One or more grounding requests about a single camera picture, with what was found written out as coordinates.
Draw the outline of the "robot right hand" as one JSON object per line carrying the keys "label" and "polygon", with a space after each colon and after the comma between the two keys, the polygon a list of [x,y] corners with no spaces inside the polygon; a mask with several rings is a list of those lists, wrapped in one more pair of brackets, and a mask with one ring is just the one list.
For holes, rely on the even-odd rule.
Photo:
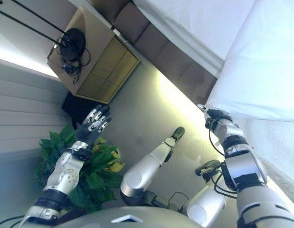
{"label": "robot right hand", "polygon": [[205,127],[206,127],[206,129],[209,129],[209,130],[213,131],[216,128],[216,126],[217,126],[217,124],[218,124],[218,122],[220,120],[228,120],[228,121],[232,122],[231,117],[226,115],[221,110],[209,109],[206,106],[204,106],[203,104],[198,104],[197,107],[205,115],[205,119],[206,119]]}

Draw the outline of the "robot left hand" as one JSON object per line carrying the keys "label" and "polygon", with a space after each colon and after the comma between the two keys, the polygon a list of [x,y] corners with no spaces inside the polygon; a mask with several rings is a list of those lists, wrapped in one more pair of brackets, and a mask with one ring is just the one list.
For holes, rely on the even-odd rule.
{"label": "robot left hand", "polygon": [[100,133],[106,128],[111,121],[110,108],[105,105],[97,105],[86,116],[83,123],[78,126],[75,133],[76,140],[92,146]]}

